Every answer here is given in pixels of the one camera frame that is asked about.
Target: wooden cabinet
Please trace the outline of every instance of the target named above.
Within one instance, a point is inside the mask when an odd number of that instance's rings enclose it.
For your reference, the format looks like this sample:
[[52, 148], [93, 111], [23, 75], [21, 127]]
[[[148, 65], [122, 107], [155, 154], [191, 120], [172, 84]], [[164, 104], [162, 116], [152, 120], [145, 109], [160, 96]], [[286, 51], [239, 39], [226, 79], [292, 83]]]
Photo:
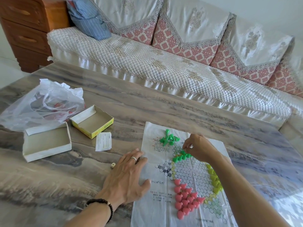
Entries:
[[65, 0], [0, 0], [3, 30], [21, 70], [51, 63], [47, 33], [70, 26]]

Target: white plastic bag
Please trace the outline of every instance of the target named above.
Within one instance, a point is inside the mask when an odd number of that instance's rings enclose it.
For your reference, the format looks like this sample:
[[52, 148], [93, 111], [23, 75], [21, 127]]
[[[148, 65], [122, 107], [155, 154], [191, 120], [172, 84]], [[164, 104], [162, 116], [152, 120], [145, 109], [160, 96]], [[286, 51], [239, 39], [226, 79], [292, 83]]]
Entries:
[[0, 115], [0, 124], [6, 128], [23, 132], [25, 129], [57, 123], [84, 109], [82, 88], [71, 89], [40, 79], [40, 85], [18, 99]]

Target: sofa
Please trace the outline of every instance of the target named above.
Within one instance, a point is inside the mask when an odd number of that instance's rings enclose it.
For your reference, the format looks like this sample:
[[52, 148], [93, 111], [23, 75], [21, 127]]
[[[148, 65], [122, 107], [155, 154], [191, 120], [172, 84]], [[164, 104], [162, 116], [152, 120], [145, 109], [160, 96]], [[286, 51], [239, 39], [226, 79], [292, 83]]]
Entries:
[[303, 155], [303, 43], [200, 0], [91, 0], [111, 37], [48, 33], [50, 60], [276, 126]]

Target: open box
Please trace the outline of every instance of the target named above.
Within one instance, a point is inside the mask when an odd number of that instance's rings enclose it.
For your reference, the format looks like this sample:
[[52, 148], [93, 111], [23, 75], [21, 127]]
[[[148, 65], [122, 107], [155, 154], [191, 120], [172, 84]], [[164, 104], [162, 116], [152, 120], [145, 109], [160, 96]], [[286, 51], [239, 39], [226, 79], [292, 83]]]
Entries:
[[23, 156], [27, 162], [71, 150], [71, 136], [64, 122], [59, 127], [37, 126], [24, 132]]
[[72, 116], [70, 121], [74, 127], [92, 139], [112, 125], [114, 118], [93, 105]]

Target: table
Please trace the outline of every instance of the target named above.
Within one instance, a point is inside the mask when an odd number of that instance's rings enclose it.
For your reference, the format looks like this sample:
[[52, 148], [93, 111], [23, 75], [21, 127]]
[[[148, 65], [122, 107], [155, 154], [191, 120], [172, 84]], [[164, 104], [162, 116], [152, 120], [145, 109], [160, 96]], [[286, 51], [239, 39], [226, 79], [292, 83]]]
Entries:
[[[82, 87], [87, 106], [112, 115], [112, 149], [70, 127], [71, 151], [26, 163], [23, 134], [0, 127], [1, 226], [62, 226], [101, 188], [112, 162], [141, 147], [145, 122], [223, 141], [235, 167], [293, 226], [303, 225], [303, 159], [267, 122], [55, 62], [0, 90], [0, 111], [48, 78]], [[129, 226], [132, 204], [108, 226]]]

